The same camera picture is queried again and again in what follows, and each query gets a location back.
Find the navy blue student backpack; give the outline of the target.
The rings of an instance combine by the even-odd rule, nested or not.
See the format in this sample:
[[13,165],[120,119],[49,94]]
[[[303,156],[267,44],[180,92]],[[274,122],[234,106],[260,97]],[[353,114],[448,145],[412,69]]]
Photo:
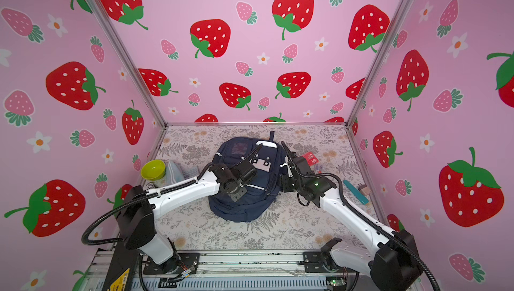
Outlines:
[[234,137],[216,152],[210,169],[220,189],[209,197],[212,212],[232,222],[251,222],[271,206],[288,177],[286,153],[269,138]]

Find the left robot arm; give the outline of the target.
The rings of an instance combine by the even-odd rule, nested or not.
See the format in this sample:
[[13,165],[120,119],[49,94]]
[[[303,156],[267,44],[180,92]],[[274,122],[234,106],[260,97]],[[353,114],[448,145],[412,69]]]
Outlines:
[[[175,208],[202,197],[215,196],[219,192],[227,195],[233,202],[240,200],[247,193],[246,186],[257,174],[253,161],[262,148],[263,144],[258,144],[233,167],[210,163],[198,176],[176,185],[136,192],[134,198],[123,202],[89,225],[81,242],[86,246],[120,242],[127,250],[138,250],[146,255],[155,265],[155,273],[166,274],[181,268],[182,275],[186,275],[190,268],[184,265],[171,240],[155,228],[155,222]],[[89,235],[93,229],[116,213],[120,236],[90,240]]]

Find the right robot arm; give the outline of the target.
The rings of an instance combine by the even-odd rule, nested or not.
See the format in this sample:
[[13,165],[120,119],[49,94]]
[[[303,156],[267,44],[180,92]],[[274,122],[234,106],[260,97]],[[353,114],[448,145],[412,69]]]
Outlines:
[[287,167],[303,206],[316,205],[348,228],[365,246],[371,257],[358,256],[355,260],[343,251],[331,249],[329,256],[339,267],[349,267],[369,276],[379,290],[408,290],[425,274],[433,290],[440,285],[417,251],[414,236],[407,231],[396,232],[375,220],[344,196],[344,183],[333,173],[315,174],[305,158],[293,153],[281,143],[287,156]]

